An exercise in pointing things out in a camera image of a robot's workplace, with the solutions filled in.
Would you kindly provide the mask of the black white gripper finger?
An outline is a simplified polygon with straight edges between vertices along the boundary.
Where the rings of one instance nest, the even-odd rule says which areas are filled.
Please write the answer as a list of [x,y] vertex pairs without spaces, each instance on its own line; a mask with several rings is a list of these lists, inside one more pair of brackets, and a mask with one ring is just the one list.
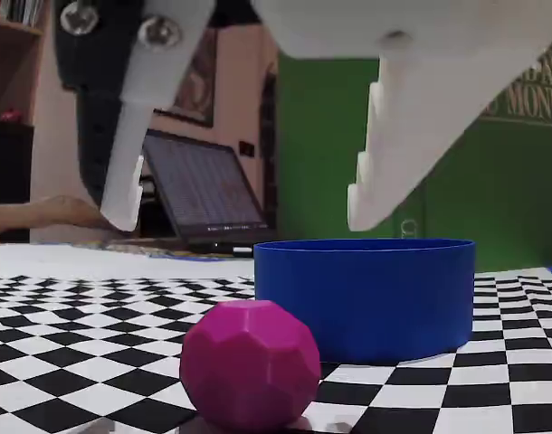
[[174,102],[212,12],[210,1],[53,4],[58,72],[76,97],[81,180],[119,230],[137,223],[153,112]]

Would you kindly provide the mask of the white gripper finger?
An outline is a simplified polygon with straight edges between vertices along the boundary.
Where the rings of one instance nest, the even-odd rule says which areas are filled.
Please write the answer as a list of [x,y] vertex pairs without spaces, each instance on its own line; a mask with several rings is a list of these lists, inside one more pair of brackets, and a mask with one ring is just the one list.
[[378,59],[347,224],[369,230],[552,43],[552,1],[256,1],[297,59]]

